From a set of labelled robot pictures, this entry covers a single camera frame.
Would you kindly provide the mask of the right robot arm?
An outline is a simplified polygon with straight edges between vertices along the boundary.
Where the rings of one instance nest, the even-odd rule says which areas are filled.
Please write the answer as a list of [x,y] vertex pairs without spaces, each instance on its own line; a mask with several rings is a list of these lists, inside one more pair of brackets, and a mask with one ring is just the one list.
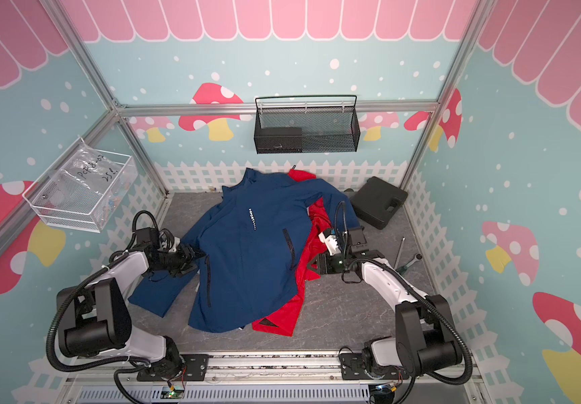
[[354,282],[371,286],[394,311],[395,334],[376,338],[356,353],[342,348],[338,359],[346,380],[377,380],[376,390],[394,392],[403,381],[414,385],[427,375],[446,385],[464,385],[473,374],[472,353],[456,330],[450,304],[441,295],[429,295],[404,275],[422,260],[416,254],[403,266],[391,266],[367,247],[362,228],[350,227],[344,204],[336,209],[334,227],[320,233],[326,252],[308,268],[318,274],[354,274]]

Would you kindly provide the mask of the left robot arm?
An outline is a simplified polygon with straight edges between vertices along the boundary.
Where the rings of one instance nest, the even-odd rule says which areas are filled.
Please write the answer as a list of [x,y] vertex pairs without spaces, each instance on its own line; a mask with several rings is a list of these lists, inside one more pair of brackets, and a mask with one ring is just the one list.
[[122,394],[127,393],[120,381],[124,373],[167,383],[184,379],[188,365],[174,340],[133,326],[124,295],[137,279],[157,272],[174,279],[193,274],[204,256],[198,247],[160,228],[151,212],[137,212],[128,245],[80,284],[58,293],[57,312],[46,336],[49,365],[72,373],[128,363],[129,368],[114,373]]

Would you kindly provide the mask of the blue jacket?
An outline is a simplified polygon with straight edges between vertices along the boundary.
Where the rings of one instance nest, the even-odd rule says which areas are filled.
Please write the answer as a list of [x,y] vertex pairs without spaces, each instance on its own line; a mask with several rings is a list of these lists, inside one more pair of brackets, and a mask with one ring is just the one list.
[[309,209],[322,203],[339,231],[359,220],[349,197],[311,174],[260,173],[249,168],[223,200],[181,238],[200,249],[199,289],[188,324],[207,333],[226,333],[254,324],[299,293],[297,273],[313,229]]

